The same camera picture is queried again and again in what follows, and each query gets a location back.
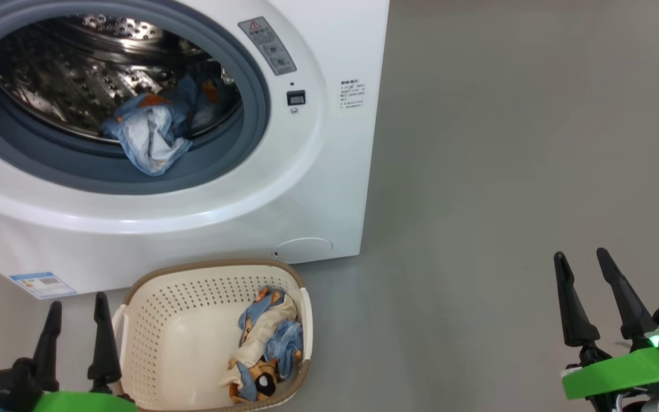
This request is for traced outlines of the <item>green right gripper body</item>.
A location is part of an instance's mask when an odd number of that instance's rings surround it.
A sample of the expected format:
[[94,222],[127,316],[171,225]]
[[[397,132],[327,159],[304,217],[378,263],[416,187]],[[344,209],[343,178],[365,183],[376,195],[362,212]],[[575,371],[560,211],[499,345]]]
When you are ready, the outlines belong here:
[[570,401],[659,383],[659,347],[643,348],[567,372],[561,381]]

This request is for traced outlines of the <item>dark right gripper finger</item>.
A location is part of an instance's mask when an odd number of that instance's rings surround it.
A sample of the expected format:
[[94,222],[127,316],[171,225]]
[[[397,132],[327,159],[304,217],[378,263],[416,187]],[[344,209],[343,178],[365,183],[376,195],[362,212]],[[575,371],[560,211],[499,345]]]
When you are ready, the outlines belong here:
[[562,251],[554,254],[559,311],[564,344],[583,347],[601,338],[599,330],[591,324],[574,286],[574,275]]
[[632,342],[645,342],[648,339],[646,334],[658,329],[656,321],[620,271],[609,251],[606,248],[597,248],[596,255],[602,276],[612,288],[622,321],[620,327],[622,337]]

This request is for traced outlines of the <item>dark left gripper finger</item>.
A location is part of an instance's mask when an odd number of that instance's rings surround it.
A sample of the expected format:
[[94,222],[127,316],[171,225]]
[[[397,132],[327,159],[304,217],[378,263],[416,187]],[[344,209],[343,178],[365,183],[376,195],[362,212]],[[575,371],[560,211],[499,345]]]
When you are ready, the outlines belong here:
[[110,385],[120,381],[121,366],[108,297],[104,292],[98,292],[95,295],[94,321],[97,331],[93,360],[88,368],[88,379],[92,381],[90,391],[112,393]]
[[41,331],[33,362],[36,365],[34,380],[43,391],[57,392],[57,340],[62,330],[62,303],[53,302]]

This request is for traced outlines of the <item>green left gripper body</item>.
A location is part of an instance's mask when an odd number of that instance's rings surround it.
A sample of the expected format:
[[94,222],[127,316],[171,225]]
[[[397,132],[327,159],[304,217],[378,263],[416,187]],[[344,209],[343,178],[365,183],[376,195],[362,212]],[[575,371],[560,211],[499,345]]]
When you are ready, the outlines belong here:
[[136,411],[135,403],[100,392],[47,392],[33,411]]

